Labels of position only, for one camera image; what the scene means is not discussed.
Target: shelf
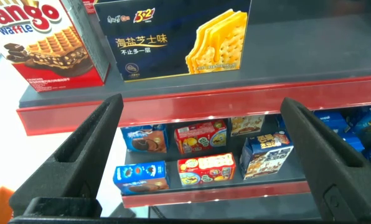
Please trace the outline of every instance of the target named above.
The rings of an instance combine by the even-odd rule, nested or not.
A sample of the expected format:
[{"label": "shelf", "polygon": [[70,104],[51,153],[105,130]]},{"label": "shelf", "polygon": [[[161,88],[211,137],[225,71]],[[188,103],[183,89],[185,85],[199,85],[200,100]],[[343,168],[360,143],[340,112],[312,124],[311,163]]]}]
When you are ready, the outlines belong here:
[{"label": "shelf", "polygon": [[124,83],[112,66],[103,87],[29,87],[17,112],[27,134],[38,135],[75,130],[115,93],[124,97],[120,126],[278,113],[285,96],[312,110],[371,105],[371,14],[254,19],[240,70]]},{"label": "shelf", "polygon": [[[208,151],[181,155],[173,140],[175,128],[187,124],[169,125],[171,142],[167,153],[127,152],[125,164],[137,164],[152,161],[166,161],[169,175],[169,189],[153,194],[123,195],[125,207],[140,207],[145,205],[167,205],[175,203],[208,202],[214,200],[229,200],[241,198],[267,197],[274,195],[302,194],[310,192],[303,170],[295,152],[292,152],[282,168],[276,174],[243,180],[239,169],[240,153],[248,136],[268,134],[278,129],[275,117],[267,116],[260,133],[227,138],[226,147],[217,147]],[[195,184],[183,187],[177,171],[177,160],[232,152],[237,163],[234,178],[229,181]]]}]

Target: cracker box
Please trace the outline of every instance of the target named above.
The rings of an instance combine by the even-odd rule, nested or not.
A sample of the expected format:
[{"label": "cracker box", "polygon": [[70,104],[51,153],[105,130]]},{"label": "cracker box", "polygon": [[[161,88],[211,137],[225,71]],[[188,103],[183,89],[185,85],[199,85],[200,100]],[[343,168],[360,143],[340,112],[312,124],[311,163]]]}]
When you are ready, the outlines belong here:
[{"label": "cracker box", "polygon": [[277,173],[292,149],[284,131],[247,138],[240,158],[244,179]]},{"label": "cracker box", "polygon": [[239,69],[251,0],[99,0],[125,81]]},{"label": "cracker box", "polygon": [[233,154],[219,154],[214,156],[181,159],[177,161],[177,168],[182,185],[203,184],[213,181],[233,179],[235,161]]},{"label": "cracker box", "polygon": [[174,131],[174,139],[181,154],[225,146],[227,128],[222,119],[193,124]]},{"label": "cracker box", "polygon": [[165,161],[118,166],[113,182],[125,195],[169,188]]},{"label": "cracker box", "polygon": [[109,62],[81,0],[0,1],[0,38],[36,91],[104,84]]},{"label": "cracker box", "polygon": [[257,133],[265,121],[264,115],[230,118],[231,136]]},{"label": "cracker box", "polygon": [[144,125],[121,128],[129,151],[166,152],[169,146],[166,125]]},{"label": "cracker box", "polygon": [[371,133],[371,106],[349,108],[344,112],[349,127],[346,132],[353,132],[357,135]]}]

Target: red shelf edge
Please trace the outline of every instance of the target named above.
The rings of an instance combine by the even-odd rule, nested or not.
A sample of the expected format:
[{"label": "red shelf edge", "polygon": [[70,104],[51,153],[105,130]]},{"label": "red shelf edge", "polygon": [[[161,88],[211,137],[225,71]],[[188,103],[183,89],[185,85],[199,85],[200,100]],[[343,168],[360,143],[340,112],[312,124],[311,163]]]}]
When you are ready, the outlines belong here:
[{"label": "red shelf edge", "polygon": [[221,189],[190,190],[161,194],[122,196],[125,208],[172,205],[178,203],[211,202],[243,198],[268,197],[277,195],[305,194],[310,188],[307,181],[286,182],[280,184],[248,185]]},{"label": "red shelf edge", "polygon": [[[371,76],[125,98],[120,127],[279,113],[285,96],[311,110],[371,105]],[[19,108],[28,136],[74,131],[101,101]]]}]

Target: chocolate wafer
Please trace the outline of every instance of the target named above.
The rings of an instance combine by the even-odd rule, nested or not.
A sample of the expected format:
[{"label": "chocolate wafer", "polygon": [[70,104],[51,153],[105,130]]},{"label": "chocolate wafer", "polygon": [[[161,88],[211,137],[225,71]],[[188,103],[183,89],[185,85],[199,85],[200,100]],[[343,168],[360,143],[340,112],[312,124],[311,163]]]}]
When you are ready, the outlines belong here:
[{"label": "chocolate wafer", "polygon": [[27,50],[35,63],[61,69],[72,68],[88,58],[87,51],[73,26],[29,45]]}]

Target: cracker image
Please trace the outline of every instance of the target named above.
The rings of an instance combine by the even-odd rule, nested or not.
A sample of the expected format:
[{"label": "cracker image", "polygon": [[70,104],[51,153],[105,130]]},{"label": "cracker image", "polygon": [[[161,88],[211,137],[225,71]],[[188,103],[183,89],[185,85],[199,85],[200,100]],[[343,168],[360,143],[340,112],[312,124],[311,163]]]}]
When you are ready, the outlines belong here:
[{"label": "cracker image", "polygon": [[199,27],[199,37],[185,58],[191,74],[240,68],[248,14],[231,12],[232,10],[224,12],[222,15],[230,15],[220,19],[216,17],[216,20]]},{"label": "cracker image", "polygon": [[87,51],[73,26],[30,44],[27,51],[34,63],[61,69],[72,68],[88,58]]}]

